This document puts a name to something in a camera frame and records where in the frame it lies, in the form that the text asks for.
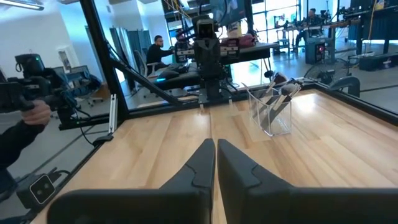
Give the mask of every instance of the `table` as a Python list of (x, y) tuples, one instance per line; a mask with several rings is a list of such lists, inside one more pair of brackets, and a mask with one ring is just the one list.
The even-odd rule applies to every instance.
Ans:
[[(60, 194), (76, 189), (156, 189), (206, 138), (224, 138), (299, 187), (397, 187), (397, 128), (317, 90), (292, 102), (292, 134), (270, 138), (247, 101), (125, 121)], [(215, 175), (213, 223), (226, 218)], [(45, 208), (34, 224), (45, 224)]]
[(271, 56), (271, 49), (275, 47), (279, 47), (279, 44), (257, 42), (256, 45), (253, 47), (246, 47), (240, 49), (239, 58), (237, 59), (221, 58), (220, 62), (224, 65), (230, 65), (238, 62), (248, 62), (252, 60), (269, 58)]

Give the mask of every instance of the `man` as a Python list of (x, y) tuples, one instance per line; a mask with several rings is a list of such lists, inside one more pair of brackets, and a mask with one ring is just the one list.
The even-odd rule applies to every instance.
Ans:
[[(317, 15), (315, 15), (315, 12), (317, 10), (316, 9), (310, 9), (308, 12), (308, 18), (306, 18), (304, 20), (303, 25), (304, 26), (316, 26), (316, 25), (321, 25), (322, 24), (322, 20), (321, 18), (319, 18)], [(316, 35), (317, 33), (319, 33), (319, 30), (311, 30), (311, 35)], [(298, 33), (297, 37), (296, 37), (296, 45), (295, 45), (295, 49), (297, 50), (297, 48), (299, 47), (299, 43), (301, 41), (301, 38), (304, 38), (304, 41), (307, 41), (305, 39), (305, 32), (304, 31), (300, 31), (300, 33)]]
[(0, 135), (0, 170), (17, 161), (21, 151), (31, 144), (50, 121), (50, 107), (41, 100), (35, 108), (22, 112), (22, 121)]
[[(173, 50), (162, 50), (163, 47), (163, 38), (161, 35), (157, 35), (155, 37), (155, 43), (152, 44), (147, 53), (147, 64), (149, 63), (159, 63), (155, 66), (155, 71), (160, 68), (168, 67), (162, 62), (162, 57), (166, 57), (173, 54)], [(152, 73), (152, 66), (148, 66), (148, 75)]]
[[(0, 135), (0, 202), (11, 196), (16, 183), (9, 183), (10, 175), (6, 170), (19, 158), (21, 151), (31, 144), (49, 123), (50, 107), (42, 100), (34, 100), (35, 108), (22, 112), (22, 121), (7, 129)], [(0, 220), (1, 224), (21, 223), (23, 217), (12, 217)]]

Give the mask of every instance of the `clear acrylic container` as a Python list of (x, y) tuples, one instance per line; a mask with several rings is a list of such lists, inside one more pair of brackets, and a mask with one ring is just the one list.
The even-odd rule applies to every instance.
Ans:
[(250, 117), (269, 136), (291, 133), (292, 105), (291, 102), (282, 103), (278, 109), (274, 107), (279, 92), (275, 89), (248, 91)]

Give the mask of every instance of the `white wall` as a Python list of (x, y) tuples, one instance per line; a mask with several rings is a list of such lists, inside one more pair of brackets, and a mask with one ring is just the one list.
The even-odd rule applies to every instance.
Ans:
[[(164, 18), (164, 11), (161, 0), (144, 4), (144, 11), (146, 19), (149, 25), (149, 34), (153, 43), (153, 38), (156, 35), (161, 35), (164, 41), (163, 50), (169, 49), (171, 42), (169, 37), (169, 31), (167, 29), (166, 19)], [(162, 58), (163, 63), (172, 63), (172, 56)]]
[(142, 21), (142, 28), (144, 30), (149, 30), (149, 21), (148, 21), (146, 12), (145, 12), (145, 8), (146, 8), (145, 4), (140, 1), (137, 1), (137, 5), (138, 5), (138, 11), (139, 11), (139, 14), (141, 17), (141, 21)]
[(114, 20), (118, 27), (127, 30), (141, 30), (144, 28), (138, 8), (137, 0), (112, 5)]
[[(108, 42), (114, 47), (112, 36), (109, 31), (109, 28), (114, 25), (113, 14), (106, 10), (105, 1), (99, 0), (95, 3), (101, 25), (103, 26), (104, 35)], [(94, 46), (91, 44), (86, 31), (87, 22), (81, 4), (78, 2), (68, 5), (59, 3), (59, 10), (67, 28), (70, 41), (75, 49), (79, 64), (87, 65), (91, 74), (105, 82), (104, 76), (101, 75), (101, 65), (95, 57)]]
[(22, 73), (15, 71), (14, 56), (36, 53), (46, 67), (59, 67), (62, 62), (57, 48), (71, 45), (59, 12), (0, 21), (0, 30), (0, 67), (7, 77), (22, 78)]

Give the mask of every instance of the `hand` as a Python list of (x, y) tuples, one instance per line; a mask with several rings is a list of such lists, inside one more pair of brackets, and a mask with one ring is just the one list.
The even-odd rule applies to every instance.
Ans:
[(50, 121), (51, 109), (42, 100), (34, 100), (35, 108), (22, 112), (22, 120), (28, 125), (47, 125)]

